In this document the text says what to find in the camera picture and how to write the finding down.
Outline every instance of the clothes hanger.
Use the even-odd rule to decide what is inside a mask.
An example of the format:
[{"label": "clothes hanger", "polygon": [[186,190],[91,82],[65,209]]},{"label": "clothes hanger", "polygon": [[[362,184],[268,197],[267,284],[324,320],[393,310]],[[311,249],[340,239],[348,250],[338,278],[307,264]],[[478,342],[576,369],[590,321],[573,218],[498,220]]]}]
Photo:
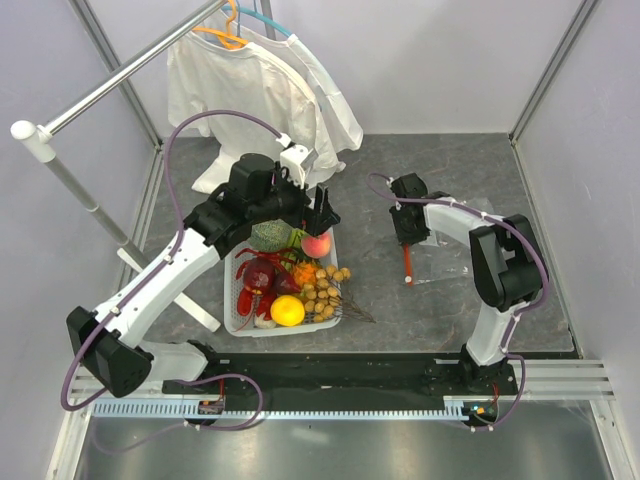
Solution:
[{"label": "clothes hanger", "polygon": [[[229,5],[225,5],[224,7],[222,7],[222,10],[224,10],[225,12],[228,12],[231,10],[231,7]],[[267,25],[271,25],[273,28],[278,30],[281,34],[283,34],[287,38],[293,35],[289,30],[284,28],[282,25],[271,20],[269,17],[265,17],[264,15],[262,15],[261,13],[258,13],[257,11],[250,10],[248,8],[244,8],[240,6],[238,7],[238,11],[244,13],[245,15],[249,15],[250,17],[257,18],[258,20],[260,20],[263,23],[266,23]]]},{"label": "clothes hanger", "polygon": [[[227,23],[226,23],[226,27],[227,27],[227,31],[226,32],[222,32],[220,30],[215,30],[213,28],[206,28],[206,27],[195,27],[192,29],[193,32],[204,32],[204,33],[211,33],[213,35],[216,35],[218,37],[218,40],[220,40],[220,43],[222,45],[224,45],[227,49],[229,50],[238,50],[242,47],[244,47],[245,45],[247,45],[249,42],[237,37],[235,35],[233,35],[231,33],[231,22],[236,18],[237,16],[237,11],[236,11],[236,2],[235,0],[229,0],[229,3],[231,4],[231,9],[232,9],[232,15],[229,17],[229,19],[227,19]],[[230,43],[227,40],[231,40],[233,42],[236,42],[236,44]]]},{"label": "clothes hanger", "polygon": [[[211,33],[213,35],[216,35],[218,37],[218,39],[220,40],[220,43],[222,43],[229,50],[239,50],[239,49],[241,49],[242,47],[244,47],[245,45],[247,45],[249,43],[244,38],[236,37],[235,35],[227,34],[226,32],[222,32],[220,30],[215,30],[213,28],[195,27],[191,31],[192,32]],[[228,44],[228,46],[227,46],[227,45],[225,45],[225,42],[223,41],[223,39],[233,40],[234,42],[237,42],[238,45],[233,45],[233,44],[230,44],[230,43],[227,42],[227,44]]]},{"label": "clothes hanger", "polygon": [[231,5],[231,16],[229,18],[227,18],[227,23],[225,25],[227,27],[227,35],[226,35],[226,38],[219,36],[218,39],[220,40],[220,43],[222,43],[229,50],[237,50],[238,48],[244,47],[244,45],[246,45],[247,42],[245,42],[244,45],[236,46],[236,45],[233,45],[233,44],[227,42],[227,40],[226,40],[227,38],[231,38],[233,36],[233,34],[231,33],[231,23],[238,16],[238,9],[236,7],[236,0],[229,0],[229,5]]}]

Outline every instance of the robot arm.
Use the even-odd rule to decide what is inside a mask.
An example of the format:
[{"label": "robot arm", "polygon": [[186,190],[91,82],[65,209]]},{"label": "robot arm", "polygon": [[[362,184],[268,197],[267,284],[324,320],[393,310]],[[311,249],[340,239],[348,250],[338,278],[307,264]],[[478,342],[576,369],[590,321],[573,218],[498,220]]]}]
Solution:
[{"label": "robot arm", "polygon": [[[429,194],[416,174],[400,177],[390,186],[398,198],[454,202],[443,192]],[[397,203],[390,213],[402,244],[424,241],[433,230],[470,248],[474,283],[483,303],[473,334],[463,346],[462,361],[467,361],[469,369],[476,373],[500,363],[518,321],[515,312],[526,307],[542,287],[540,273],[528,252],[502,228],[447,204]],[[540,249],[526,217],[492,217],[520,232],[539,255]]]},{"label": "robot arm", "polygon": [[[305,193],[301,166],[308,154],[305,147],[293,145],[282,152],[279,163],[263,155],[243,155],[233,165],[229,182],[185,218],[183,236],[176,234],[129,285],[92,312],[82,307],[71,312],[67,327],[75,353],[100,322],[114,316],[82,361],[114,396],[128,395],[146,380],[200,375],[207,364],[203,347],[153,344],[143,337],[180,292],[249,238],[253,225],[282,219],[317,236],[339,223],[326,187],[316,187],[313,206]],[[169,257],[178,241],[179,248]]]}]

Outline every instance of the blue hanger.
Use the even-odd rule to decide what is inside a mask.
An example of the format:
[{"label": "blue hanger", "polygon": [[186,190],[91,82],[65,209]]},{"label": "blue hanger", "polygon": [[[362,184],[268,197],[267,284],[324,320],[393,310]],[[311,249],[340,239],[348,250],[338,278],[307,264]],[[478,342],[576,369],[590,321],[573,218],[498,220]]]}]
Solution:
[{"label": "blue hanger", "polygon": [[[248,8],[244,8],[244,7],[241,7],[239,5],[237,6],[237,9],[238,9],[238,12],[244,13],[246,15],[249,15],[250,17],[253,17],[253,18],[257,18],[258,20],[260,20],[261,22],[266,23],[267,25],[271,25],[273,28],[278,30],[281,34],[283,34],[287,38],[290,37],[291,35],[293,35],[289,30],[284,28],[282,25],[274,22],[269,17],[265,17],[261,13],[255,12],[253,10],[249,10]],[[228,11],[231,10],[231,7],[229,5],[225,5],[224,7],[222,7],[222,10],[224,10],[225,12],[228,12]]]}]

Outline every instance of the black mount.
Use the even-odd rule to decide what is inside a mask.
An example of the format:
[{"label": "black mount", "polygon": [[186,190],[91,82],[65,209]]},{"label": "black mount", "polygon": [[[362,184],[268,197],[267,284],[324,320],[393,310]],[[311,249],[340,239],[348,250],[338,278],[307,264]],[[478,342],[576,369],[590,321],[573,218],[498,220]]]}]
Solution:
[{"label": "black mount", "polygon": [[[243,372],[260,385],[265,411],[441,410],[443,396],[491,397],[494,383],[502,395],[517,392],[513,369],[506,362],[496,365],[491,376],[465,381],[465,367],[454,354],[238,354],[209,349],[207,358],[201,378]],[[255,409],[257,396],[246,382],[225,382],[224,390],[228,409]],[[165,382],[162,391],[217,394],[219,386]]]},{"label": "black mount", "polygon": [[[518,214],[502,221],[522,234],[542,259],[527,217]],[[492,225],[470,231],[469,240],[473,281],[484,303],[504,312],[538,295],[542,288],[540,272],[529,252],[515,236],[498,225]],[[513,256],[507,258],[505,252],[512,252]]]},{"label": "black mount", "polygon": [[184,220],[213,245],[220,258],[251,236],[253,225],[281,219],[313,236],[340,223],[324,185],[316,187],[314,207],[305,189],[287,180],[288,169],[270,158],[247,153],[231,168],[229,182],[220,185]]},{"label": "black mount", "polygon": [[[313,208],[304,188],[288,180],[289,172],[264,155],[248,153],[231,167],[229,182],[222,184],[209,198],[197,205],[185,218],[192,228],[213,246],[220,258],[251,235],[253,225],[282,219],[310,235],[320,235],[340,222],[329,204],[324,185],[316,187]],[[73,352],[77,353],[98,326],[96,314],[77,307],[67,317]],[[115,397],[135,391],[151,371],[153,355],[130,348],[117,331],[100,332],[87,350],[82,364]]]},{"label": "black mount", "polygon": [[[429,198],[448,197],[444,192],[429,194],[427,185],[415,173],[403,175],[391,183],[391,191],[398,198]],[[403,203],[400,209],[395,206],[389,209],[396,236],[401,245],[414,245],[425,241],[431,234],[424,218],[424,205]]]},{"label": "black mount", "polygon": [[[76,307],[67,317],[73,353],[98,326],[95,312]],[[82,359],[82,365],[111,392],[120,398],[134,392],[151,371],[153,355],[141,348],[131,348],[118,340],[114,332],[103,330]]]}]

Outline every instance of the fruit basket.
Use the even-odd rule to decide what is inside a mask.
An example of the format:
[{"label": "fruit basket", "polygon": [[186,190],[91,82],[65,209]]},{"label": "fruit basket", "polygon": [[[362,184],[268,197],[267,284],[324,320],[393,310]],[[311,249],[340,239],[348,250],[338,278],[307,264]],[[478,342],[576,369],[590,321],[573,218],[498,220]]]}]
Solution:
[{"label": "fruit basket", "polygon": [[[331,236],[331,250],[329,254],[320,259],[322,266],[335,265],[338,266],[338,257],[336,255],[336,246],[333,239],[333,229],[329,229]],[[279,335],[294,335],[297,333],[310,333],[325,328],[335,327],[340,322],[340,314],[336,313],[324,322],[315,323],[313,314],[307,314],[304,321],[295,327],[277,326],[272,329],[257,328],[253,319],[249,320],[247,325],[240,329],[247,322],[247,317],[243,317],[236,311],[236,302],[238,295],[243,288],[242,278],[236,280],[236,272],[246,258],[236,258],[236,254],[243,248],[249,247],[246,242],[238,245],[224,260],[224,326],[227,331],[236,337],[275,337]]]}]

